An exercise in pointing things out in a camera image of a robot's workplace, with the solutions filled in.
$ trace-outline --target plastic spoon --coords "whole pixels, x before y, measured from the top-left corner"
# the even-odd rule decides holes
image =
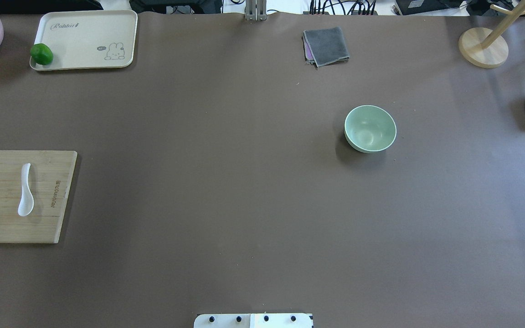
[[[21,199],[17,207],[19,216],[26,216],[34,209],[34,196],[31,195],[30,187],[27,184],[27,176],[30,174],[30,163],[23,164],[21,167]]]

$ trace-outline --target round wooden base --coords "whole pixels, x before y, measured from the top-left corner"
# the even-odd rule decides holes
[[[465,31],[459,38],[459,50],[466,60],[481,68],[496,68],[508,58],[508,44],[499,36],[483,49],[481,43],[492,31],[485,27],[475,27]]]

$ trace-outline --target folded towel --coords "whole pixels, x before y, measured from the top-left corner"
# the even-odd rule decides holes
[[[303,31],[305,58],[307,62],[322,67],[350,58],[340,27]]]

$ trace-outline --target white tray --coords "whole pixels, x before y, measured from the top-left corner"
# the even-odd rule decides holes
[[[122,68],[133,62],[137,13],[133,10],[51,12],[40,19],[36,43],[50,47],[54,60],[36,71]]]

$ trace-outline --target green bowl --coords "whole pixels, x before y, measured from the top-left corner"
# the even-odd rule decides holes
[[[396,123],[392,116],[372,105],[352,109],[345,118],[344,131],[348,143],[365,153],[383,151],[396,139]]]

